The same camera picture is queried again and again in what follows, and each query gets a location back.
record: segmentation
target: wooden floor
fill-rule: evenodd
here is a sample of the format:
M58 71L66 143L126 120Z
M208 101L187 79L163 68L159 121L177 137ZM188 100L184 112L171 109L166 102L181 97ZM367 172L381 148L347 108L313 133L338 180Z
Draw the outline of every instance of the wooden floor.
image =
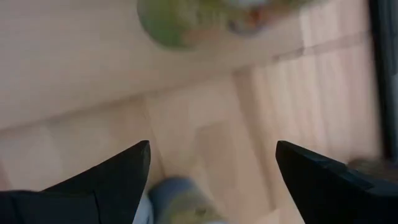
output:
M342 162L381 153L365 6L303 10L303 47L263 64L2 131L0 189L43 189L149 139L148 187L186 175L231 223L303 223L278 140Z

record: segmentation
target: blurry object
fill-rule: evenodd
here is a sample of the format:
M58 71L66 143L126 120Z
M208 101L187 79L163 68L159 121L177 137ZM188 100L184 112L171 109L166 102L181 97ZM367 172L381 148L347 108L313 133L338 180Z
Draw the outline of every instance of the blurry object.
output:
M144 30L165 47L189 49L217 35L214 30L255 34L316 0L138 0Z
M149 192L149 197L158 224L226 223L190 179L165 179Z
M306 224L397 222L398 185L285 141L276 158Z
M136 216L132 224L154 224L154 211L148 195L144 192L139 201Z

